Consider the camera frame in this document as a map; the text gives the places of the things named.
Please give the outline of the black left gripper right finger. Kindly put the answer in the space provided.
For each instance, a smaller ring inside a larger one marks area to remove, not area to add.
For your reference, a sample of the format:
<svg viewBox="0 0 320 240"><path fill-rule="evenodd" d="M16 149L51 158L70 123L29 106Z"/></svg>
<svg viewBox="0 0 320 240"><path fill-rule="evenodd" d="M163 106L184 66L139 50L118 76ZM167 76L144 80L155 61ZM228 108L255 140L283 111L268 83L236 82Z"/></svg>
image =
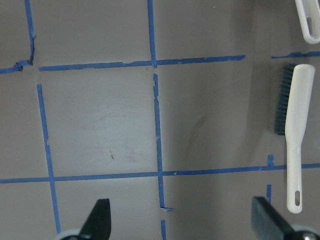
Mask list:
<svg viewBox="0 0 320 240"><path fill-rule="evenodd" d="M291 225L261 196L251 202L251 225L258 240L302 240L303 232Z"/></svg>

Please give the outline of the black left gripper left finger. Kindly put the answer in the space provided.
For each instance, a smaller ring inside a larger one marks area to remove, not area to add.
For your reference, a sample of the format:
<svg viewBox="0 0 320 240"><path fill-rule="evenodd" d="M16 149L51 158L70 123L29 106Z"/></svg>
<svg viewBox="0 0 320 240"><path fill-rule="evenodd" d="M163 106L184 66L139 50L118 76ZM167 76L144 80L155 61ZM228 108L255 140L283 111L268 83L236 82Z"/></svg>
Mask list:
<svg viewBox="0 0 320 240"><path fill-rule="evenodd" d="M78 240L108 240L111 235L110 200L99 199L80 229Z"/></svg>

